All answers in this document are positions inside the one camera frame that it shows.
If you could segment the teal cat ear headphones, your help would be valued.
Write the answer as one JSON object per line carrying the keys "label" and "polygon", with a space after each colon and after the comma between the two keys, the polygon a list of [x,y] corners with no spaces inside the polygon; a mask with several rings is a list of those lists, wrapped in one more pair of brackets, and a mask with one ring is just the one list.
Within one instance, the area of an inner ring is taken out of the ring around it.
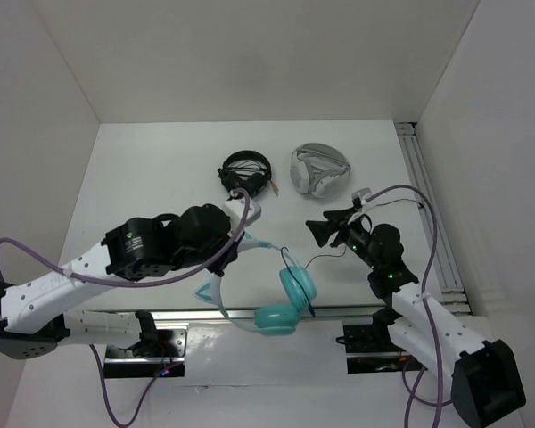
{"label": "teal cat ear headphones", "polygon": [[285,267],[279,271],[278,275],[289,299],[289,304],[258,308],[253,313],[252,321],[237,320],[230,316],[224,306],[221,296],[222,277],[217,275],[212,275],[208,282],[197,288],[193,296],[216,307],[225,320],[245,332],[257,333],[266,337],[292,335],[306,311],[311,316],[315,316],[315,310],[312,306],[312,301],[317,297],[315,283],[308,270],[292,256],[286,247],[258,240],[245,232],[237,252],[259,248],[278,251],[282,257]]}

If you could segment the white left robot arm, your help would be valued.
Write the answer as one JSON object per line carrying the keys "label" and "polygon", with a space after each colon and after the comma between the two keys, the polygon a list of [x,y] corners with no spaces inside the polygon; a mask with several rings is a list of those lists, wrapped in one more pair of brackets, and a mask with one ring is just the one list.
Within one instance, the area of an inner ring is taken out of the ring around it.
{"label": "white left robot arm", "polygon": [[89,251],[22,284],[0,279],[0,353],[26,360],[60,345],[106,344],[151,354],[160,341],[152,314],[95,312],[79,305],[115,288],[162,285],[188,268],[217,273],[234,260],[247,213],[212,204],[182,215],[131,218]]}

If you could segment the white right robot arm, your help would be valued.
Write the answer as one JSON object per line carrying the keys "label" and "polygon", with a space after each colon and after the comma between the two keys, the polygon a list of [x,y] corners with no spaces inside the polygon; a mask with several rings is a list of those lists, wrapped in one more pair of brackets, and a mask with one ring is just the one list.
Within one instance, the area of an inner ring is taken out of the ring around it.
{"label": "white right robot arm", "polygon": [[469,329],[419,285],[402,259],[398,228],[379,224],[366,230],[355,209],[327,211],[324,217],[306,223],[317,245],[344,245],[363,260],[374,295],[386,305],[383,320],[371,329],[375,346],[396,346],[415,357],[470,427],[487,427],[525,405],[511,348]]}

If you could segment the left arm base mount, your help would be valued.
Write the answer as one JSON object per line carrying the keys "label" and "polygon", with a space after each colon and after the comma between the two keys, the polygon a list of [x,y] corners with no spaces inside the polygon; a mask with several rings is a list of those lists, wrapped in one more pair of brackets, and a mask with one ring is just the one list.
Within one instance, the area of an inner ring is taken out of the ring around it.
{"label": "left arm base mount", "polygon": [[108,346],[103,358],[106,379],[180,378],[185,376],[187,324],[157,325],[148,311],[137,311],[139,341],[128,348]]}

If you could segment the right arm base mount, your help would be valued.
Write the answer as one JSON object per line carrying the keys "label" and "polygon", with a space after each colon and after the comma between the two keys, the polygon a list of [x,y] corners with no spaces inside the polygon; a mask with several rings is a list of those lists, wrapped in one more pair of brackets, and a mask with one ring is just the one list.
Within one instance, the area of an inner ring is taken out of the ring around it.
{"label": "right arm base mount", "polygon": [[398,318],[398,313],[383,308],[372,315],[370,323],[343,326],[335,342],[345,350],[350,375],[401,372],[405,367],[418,371],[422,367],[391,342],[387,327]]}

